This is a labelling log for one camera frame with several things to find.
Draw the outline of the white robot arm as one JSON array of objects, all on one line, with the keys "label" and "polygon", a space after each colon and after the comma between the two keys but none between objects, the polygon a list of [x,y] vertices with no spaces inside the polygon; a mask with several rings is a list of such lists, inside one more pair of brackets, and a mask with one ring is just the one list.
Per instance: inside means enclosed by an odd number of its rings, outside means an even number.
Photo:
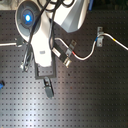
[{"label": "white robot arm", "polygon": [[68,67],[70,53],[64,53],[54,43],[53,23],[68,33],[77,31],[84,22],[88,5],[89,0],[45,0],[44,5],[30,0],[21,2],[15,13],[15,23],[27,43],[22,70],[28,70],[31,55],[34,55],[35,65],[53,66],[53,57],[57,56]]}]

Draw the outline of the black gripper frame body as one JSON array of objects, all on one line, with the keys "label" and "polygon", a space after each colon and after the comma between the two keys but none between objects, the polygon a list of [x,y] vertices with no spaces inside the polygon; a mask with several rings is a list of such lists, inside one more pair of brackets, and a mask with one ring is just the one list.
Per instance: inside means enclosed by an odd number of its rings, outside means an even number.
[{"label": "black gripper frame body", "polygon": [[38,64],[35,66],[35,78],[43,79],[44,77],[55,78],[56,77],[56,66],[55,63],[52,63],[50,67],[41,67]]}]

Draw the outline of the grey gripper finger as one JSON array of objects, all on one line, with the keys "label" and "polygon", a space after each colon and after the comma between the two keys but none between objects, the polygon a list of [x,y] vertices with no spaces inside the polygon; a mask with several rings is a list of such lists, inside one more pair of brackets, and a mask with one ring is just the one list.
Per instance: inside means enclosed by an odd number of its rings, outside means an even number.
[{"label": "grey gripper finger", "polygon": [[51,84],[51,81],[48,77],[44,78],[44,90],[45,90],[48,98],[52,98],[54,96],[52,84]]}]

